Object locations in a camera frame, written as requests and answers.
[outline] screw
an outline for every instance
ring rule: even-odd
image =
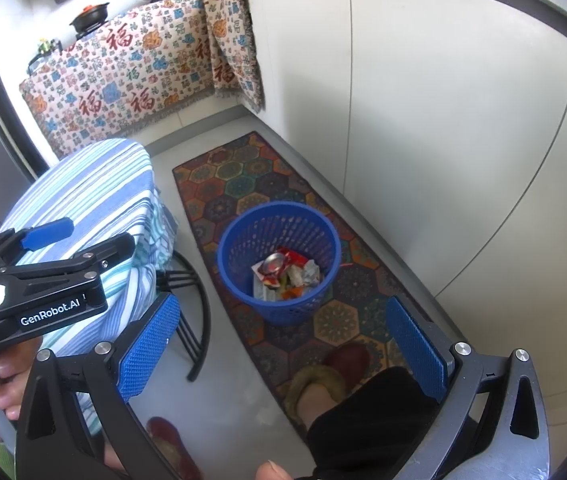
[[[47,361],[50,358],[50,350],[44,348],[37,352],[37,361]]]
[[[112,343],[109,341],[101,341],[94,347],[94,351],[99,355],[106,355],[110,350],[112,350]]]
[[[518,350],[515,350],[515,357],[519,359],[519,361],[526,362],[528,359],[530,359],[530,354],[528,354],[528,352],[526,352],[525,350],[519,348]]]
[[[457,343],[454,346],[454,350],[457,354],[461,355],[470,355],[470,352],[472,351],[468,343]]]

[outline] blue gripper pad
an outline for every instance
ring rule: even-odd
[[[396,296],[386,305],[386,323],[423,393],[441,402],[447,389],[443,361]]]
[[[179,300],[169,294],[121,360],[117,387],[124,402],[146,387],[180,318]]]
[[[49,222],[37,227],[33,227],[21,240],[23,249],[36,251],[65,240],[74,232],[74,222],[70,218],[64,217],[54,222]]]

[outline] cabinet door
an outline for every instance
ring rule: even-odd
[[[343,191],[350,0],[249,0],[265,109],[258,116]]]
[[[550,434],[561,432],[567,416],[553,414],[567,410],[567,113],[512,216],[437,299],[479,351],[531,354],[557,424]]]
[[[567,39],[494,0],[352,0],[345,195],[437,294],[531,181]]]

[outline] patterned rug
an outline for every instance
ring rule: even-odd
[[[407,364],[386,325],[390,296],[409,296],[378,257],[273,148],[252,132],[172,170],[199,251],[228,316],[263,380],[282,403],[294,374],[333,348],[364,343],[372,356],[361,384]],[[273,326],[234,298],[218,273],[218,243],[236,216],[270,200],[305,203],[325,214],[341,238],[342,264],[320,310],[302,325]],[[291,423],[303,435],[303,430]]]

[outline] trash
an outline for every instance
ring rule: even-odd
[[[252,272],[252,295],[262,301],[295,300],[323,280],[314,260],[286,247],[255,263]]]

